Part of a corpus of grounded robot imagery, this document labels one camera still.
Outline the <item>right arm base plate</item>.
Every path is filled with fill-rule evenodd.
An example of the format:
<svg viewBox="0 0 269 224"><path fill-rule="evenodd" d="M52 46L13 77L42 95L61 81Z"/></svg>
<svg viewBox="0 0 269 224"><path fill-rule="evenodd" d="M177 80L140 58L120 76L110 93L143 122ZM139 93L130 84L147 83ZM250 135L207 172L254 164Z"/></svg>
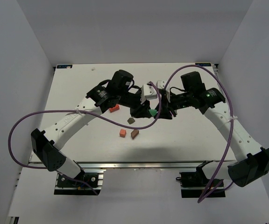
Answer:
<svg viewBox="0 0 269 224"><path fill-rule="evenodd" d="M181 172L176 181L180 183L181 186L181 197L182 198L199 198L203 193L205 186L207 185L209 179L202 179L198 176L197 172ZM218 183L219 179L214 179L211 184L211 188L207 190L209 192L212 190ZM224 190L224 183L222 182L213 193L211 193L209 198L224 198L226 197Z"/></svg>

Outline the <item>green rectangular wood block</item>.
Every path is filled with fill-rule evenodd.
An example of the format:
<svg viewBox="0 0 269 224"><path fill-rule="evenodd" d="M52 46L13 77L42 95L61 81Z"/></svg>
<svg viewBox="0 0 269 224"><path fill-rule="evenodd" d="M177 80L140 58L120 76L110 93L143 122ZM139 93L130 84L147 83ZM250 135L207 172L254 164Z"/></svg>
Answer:
<svg viewBox="0 0 269 224"><path fill-rule="evenodd" d="M149 113L152 117L155 117L158 113L158 111L156 109L149 109Z"/></svg>

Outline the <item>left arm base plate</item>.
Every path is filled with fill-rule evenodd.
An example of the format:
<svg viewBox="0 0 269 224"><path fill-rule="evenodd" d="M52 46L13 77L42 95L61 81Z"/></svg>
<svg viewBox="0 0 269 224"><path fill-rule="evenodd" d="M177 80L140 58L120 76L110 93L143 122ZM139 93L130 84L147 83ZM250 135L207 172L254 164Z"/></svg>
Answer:
<svg viewBox="0 0 269 224"><path fill-rule="evenodd" d="M63 174L58 174L54 195L98 196L103 185L104 171L89 169L80 181L73 181Z"/></svg>

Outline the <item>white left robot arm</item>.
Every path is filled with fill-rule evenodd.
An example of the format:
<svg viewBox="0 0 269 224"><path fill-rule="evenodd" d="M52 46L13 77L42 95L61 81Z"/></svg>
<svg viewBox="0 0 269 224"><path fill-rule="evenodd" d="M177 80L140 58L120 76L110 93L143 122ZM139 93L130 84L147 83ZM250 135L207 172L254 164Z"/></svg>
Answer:
<svg viewBox="0 0 269 224"><path fill-rule="evenodd" d="M100 82L87 92L85 98L61 120L43 131L35 129L31 133L33 152L48 171L57 171L66 177L82 180L84 170L60 150L81 128L117 104L128 107L131 116L150 118L150 102L142 98L143 91L137 87L136 93L129 92L133 75L118 70L111 79Z"/></svg>

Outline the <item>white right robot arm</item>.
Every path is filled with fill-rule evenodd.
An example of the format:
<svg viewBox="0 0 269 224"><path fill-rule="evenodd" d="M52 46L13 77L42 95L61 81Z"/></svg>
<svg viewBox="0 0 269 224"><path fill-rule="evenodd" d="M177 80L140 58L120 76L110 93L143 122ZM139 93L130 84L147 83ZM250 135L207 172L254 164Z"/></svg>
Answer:
<svg viewBox="0 0 269 224"><path fill-rule="evenodd" d="M166 82L157 84L161 93L161 110L163 119L172 119L176 111L186 107L198 109L210 120L227 141L235 162L205 162L198 166L200 178L232 180L237 186L244 187L269 172L269 148L264 148L254 140L242 124L233 115L230 100L225 99L216 88L206 89L200 74L196 71L181 76L183 92L173 94Z"/></svg>

